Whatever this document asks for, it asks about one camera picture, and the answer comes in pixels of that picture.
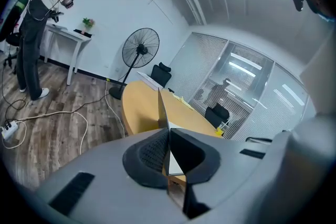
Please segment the person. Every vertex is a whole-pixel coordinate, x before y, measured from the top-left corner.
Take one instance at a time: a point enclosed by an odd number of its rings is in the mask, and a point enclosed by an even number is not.
[[[226,78],[225,80],[223,80],[222,85],[214,85],[211,88],[211,91],[204,103],[206,103],[210,108],[214,108],[220,98],[225,99],[225,97],[227,96],[227,92],[225,91],[225,89],[229,86],[230,82],[231,80],[229,78]]]
[[[21,39],[17,56],[17,80],[20,92],[28,89],[30,98],[37,100],[49,93],[48,88],[41,88],[37,60],[44,28],[51,13],[58,11],[61,3],[66,9],[74,5],[73,0],[31,0],[20,27]]]

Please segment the round wooden table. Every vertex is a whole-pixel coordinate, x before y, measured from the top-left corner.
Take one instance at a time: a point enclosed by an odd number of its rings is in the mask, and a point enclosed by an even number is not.
[[[196,110],[191,110],[171,92],[161,91],[168,120],[182,128],[219,137],[215,128]],[[129,135],[158,129],[158,92],[143,81],[129,83],[122,94],[122,119]]]

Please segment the small plant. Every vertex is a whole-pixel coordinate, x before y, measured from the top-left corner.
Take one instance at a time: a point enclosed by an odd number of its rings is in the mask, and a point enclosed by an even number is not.
[[[94,26],[94,24],[95,24],[95,21],[93,19],[84,18],[83,19],[83,24],[87,28],[92,28]]]

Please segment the fluorescent light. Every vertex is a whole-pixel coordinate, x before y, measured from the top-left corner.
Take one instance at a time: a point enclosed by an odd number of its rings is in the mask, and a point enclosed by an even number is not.
[[[268,109],[267,107],[265,107],[261,102],[259,102],[259,100],[255,99],[255,98],[252,98],[254,101],[258,102],[259,104],[262,105],[262,107],[264,107],[265,109]]]
[[[294,106],[291,104],[291,102],[289,102],[289,101],[286,99],[286,97],[284,97],[284,96],[282,95],[281,92],[279,92],[277,89],[273,90],[273,92],[275,92],[277,95],[279,95],[279,97],[283,100],[283,102],[284,102],[286,105],[288,105],[288,106],[291,107],[291,108],[294,108]]]
[[[244,103],[244,104],[246,104],[247,106],[249,106],[250,108],[252,108],[252,109],[253,109],[253,107],[252,107],[252,106],[250,106],[248,103],[246,103],[246,102],[244,102],[244,101],[243,101],[243,103]]]
[[[289,88],[286,84],[282,85],[282,87],[289,92],[291,96],[294,97],[294,99],[300,104],[305,105],[305,103],[296,95],[296,93],[293,92],[291,88]]]
[[[242,68],[242,67],[239,66],[239,65],[236,65],[235,63],[229,62],[229,64],[230,64],[231,66],[233,66],[233,67],[235,67],[235,68],[238,68],[239,70],[241,70],[241,71],[243,71],[243,72],[249,74],[249,75],[252,76],[252,77],[255,77],[255,76],[256,76],[255,74],[251,73],[250,71],[246,70],[245,68]]]
[[[237,85],[233,84],[232,82],[225,80],[227,83],[229,83],[231,86],[235,87],[236,89],[238,89],[239,91],[241,91],[242,89],[240,87],[238,87]]]
[[[233,95],[234,97],[236,97],[236,95],[233,94],[233,93],[231,93],[230,91],[228,91],[228,90],[226,90],[226,89],[224,89],[224,91],[226,91],[227,93],[229,93],[229,94]]]
[[[241,60],[241,61],[243,61],[245,63],[248,63],[249,65],[251,65],[251,66],[253,66],[253,67],[255,67],[255,68],[259,69],[259,70],[262,68],[261,66],[257,65],[256,63],[254,63],[254,62],[252,62],[252,61],[250,61],[250,60],[248,60],[248,59],[246,59],[246,58],[244,58],[242,56],[234,54],[232,52],[231,52],[231,56],[233,56],[233,57],[235,57],[235,58],[237,58],[237,59],[239,59],[239,60]]]

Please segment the white cable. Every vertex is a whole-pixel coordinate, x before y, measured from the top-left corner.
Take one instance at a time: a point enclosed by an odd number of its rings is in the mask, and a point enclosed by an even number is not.
[[[25,135],[24,135],[24,137],[23,137],[23,139],[22,139],[22,141],[21,141],[20,143],[18,143],[16,146],[11,146],[11,147],[7,147],[7,146],[5,145],[5,143],[4,143],[4,137],[2,136],[2,144],[3,144],[4,147],[5,147],[6,149],[8,149],[8,150],[12,150],[12,149],[14,149],[14,148],[17,148],[17,147],[21,146],[21,144],[24,142],[24,140],[25,140],[25,138],[26,138],[26,134],[27,134],[27,125],[26,125],[26,123],[23,122],[23,121],[16,121],[16,123],[23,123],[23,124],[25,125],[25,128],[26,128],[26,130],[25,130]]]
[[[29,118],[23,118],[23,119],[20,119],[18,122],[22,122],[22,121],[25,121],[25,120],[32,120],[32,119],[37,119],[37,118],[43,118],[43,117],[47,117],[47,116],[51,116],[51,115],[55,115],[55,114],[61,114],[61,113],[65,113],[65,114],[73,114],[73,113],[76,113],[78,115],[80,115],[85,121],[86,121],[86,129],[85,129],[85,132],[84,132],[84,135],[82,137],[82,140],[80,142],[80,147],[79,147],[79,155],[82,154],[82,144],[83,144],[83,140],[84,140],[84,137],[85,135],[87,134],[88,132],[88,126],[89,126],[89,123],[87,121],[87,119],[80,113],[76,112],[76,111],[58,111],[58,112],[54,112],[54,113],[49,113],[49,114],[44,114],[44,115],[40,115],[40,116],[35,116],[35,117],[29,117]]]
[[[118,118],[118,120],[119,120],[119,122],[120,122],[120,124],[121,124],[122,130],[123,130],[123,136],[124,136],[124,138],[125,138],[125,129],[124,129],[124,126],[122,125],[121,120],[120,120],[120,118],[118,117],[118,115],[115,113],[115,111],[114,111],[114,110],[112,109],[112,107],[110,106],[109,101],[107,101],[107,98],[106,98],[106,92],[107,92],[107,81],[106,81],[105,92],[104,92],[104,94],[105,94],[106,104],[108,105],[108,107],[110,108],[110,110],[112,110],[112,112],[113,112],[113,113],[116,115],[116,117]]]

